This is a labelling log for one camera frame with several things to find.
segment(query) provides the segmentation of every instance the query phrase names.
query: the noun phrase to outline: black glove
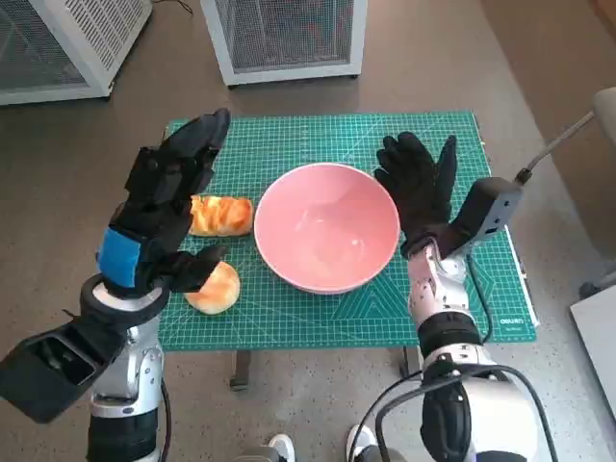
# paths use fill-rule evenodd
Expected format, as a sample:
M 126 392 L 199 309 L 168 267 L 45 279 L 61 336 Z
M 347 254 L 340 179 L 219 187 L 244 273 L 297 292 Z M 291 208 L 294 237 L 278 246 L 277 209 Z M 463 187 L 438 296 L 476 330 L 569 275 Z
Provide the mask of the black glove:
M 410 132 L 400 133 L 397 141 L 385 137 L 383 146 L 376 153 L 381 168 L 374 177 L 394 199 L 407 242 L 417 240 L 428 228 L 447 225 L 457 169 L 455 136 L 445 141 L 438 164 Z

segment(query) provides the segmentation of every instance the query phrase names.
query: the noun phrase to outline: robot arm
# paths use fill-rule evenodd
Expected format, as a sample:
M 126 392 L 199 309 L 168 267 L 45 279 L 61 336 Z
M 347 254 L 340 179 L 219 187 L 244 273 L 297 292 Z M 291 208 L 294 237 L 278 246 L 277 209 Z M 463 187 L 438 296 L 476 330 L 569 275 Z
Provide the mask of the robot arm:
M 423 356 L 423 385 L 494 362 L 481 344 L 464 288 L 461 255 L 436 243 L 411 256 L 410 310 Z M 436 461 L 530 460 L 537 447 L 532 406 L 504 375 L 471 377 L 423 399 L 423 443 Z
M 228 111 L 218 110 L 140 150 L 128 198 L 97 254 L 100 273 L 82 286 L 80 316 L 22 341 L 0 363 L 0 396 L 38 423 L 53 421 L 92 388 L 90 462 L 161 458 L 160 314 L 171 292 L 198 291 L 224 253 L 178 247 L 192 222 L 191 195 L 210 182 L 229 123 Z
M 374 176 L 396 202 L 406 235 L 402 255 L 412 284 L 409 310 L 424 359 L 421 389 L 394 399 L 377 415 L 383 460 L 389 460 L 383 417 L 422 393 L 421 434 L 434 460 L 528 460 L 537 445 L 532 407 L 503 373 L 491 371 L 497 366 L 483 345 L 464 287 L 465 255 L 509 222 L 521 186 L 496 177 L 478 179 L 449 223 L 455 137 L 448 138 L 436 164 L 411 133 L 397 140 L 386 137 L 383 146 Z M 460 381 L 460 375 L 466 378 Z

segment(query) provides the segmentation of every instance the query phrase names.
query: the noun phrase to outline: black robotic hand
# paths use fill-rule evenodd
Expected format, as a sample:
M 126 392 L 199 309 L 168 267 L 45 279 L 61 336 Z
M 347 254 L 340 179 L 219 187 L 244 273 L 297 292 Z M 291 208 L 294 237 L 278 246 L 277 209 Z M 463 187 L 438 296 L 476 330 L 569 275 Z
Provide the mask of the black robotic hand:
M 194 255 L 178 248 L 193 221 L 192 195 L 212 179 L 229 124 L 229 112 L 219 109 L 188 122 L 160 146 L 140 149 L 124 186 L 128 197 L 112 215 L 97 253 L 100 274 L 82 286 L 80 315 L 23 340 L 0 361 L 0 397 L 35 422 L 53 421 L 127 345 L 151 342 L 149 330 L 136 330 L 130 341 L 128 330 L 159 316 L 169 292 L 201 288 L 224 248 L 209 246 Z M 145 438 L 142 428 L 138 433 Z M 111 442 L 109 435 L 104 442 Z
M 438 163 L 410 132 L 400 133 L 397 140 L 385 137 L 383 147 L 376 153 L 380 168 L 374 177 L 394 199 L 407 242 L 447 225 L 457 170 L 455 136 L 445 141 Z M 402 254 L 408 257 L 406 245 Z

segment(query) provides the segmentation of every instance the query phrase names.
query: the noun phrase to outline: deli logo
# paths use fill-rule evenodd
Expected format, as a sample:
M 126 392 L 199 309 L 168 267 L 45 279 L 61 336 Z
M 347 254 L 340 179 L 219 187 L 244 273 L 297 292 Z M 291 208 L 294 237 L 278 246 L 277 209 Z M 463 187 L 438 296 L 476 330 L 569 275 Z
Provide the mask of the deli logo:
M 509 318 L 500 320 L 501 324 L 524 324 L 524 320 L 522 318 Z

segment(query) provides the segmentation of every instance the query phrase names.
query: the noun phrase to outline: table leg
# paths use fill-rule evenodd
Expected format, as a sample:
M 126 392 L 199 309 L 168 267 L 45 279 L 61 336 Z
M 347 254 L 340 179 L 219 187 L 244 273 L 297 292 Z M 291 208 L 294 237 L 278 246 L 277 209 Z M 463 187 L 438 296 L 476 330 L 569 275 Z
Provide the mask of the table leg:
M 233 376 L 229 380 L 232 392 L 243 392 L 250 383 L 250 355 L 249 349 L 238 349 L 235 352 L 235 366 Z
M 420 362 L 420 349 L 417 346 L 403 346 L 402 360 L 399 364 L 400 378 L 408 376 L 409 373 L 418 371 L 422 367 Z M 413 378 L 413 381 L 422 379 L 421 375 Z
M 616 266 L 612 266 L 609 272 L 601 279 L 584 282 L 579 288 L 579 297 L 584 300 L 614 285 L 616 285 Z

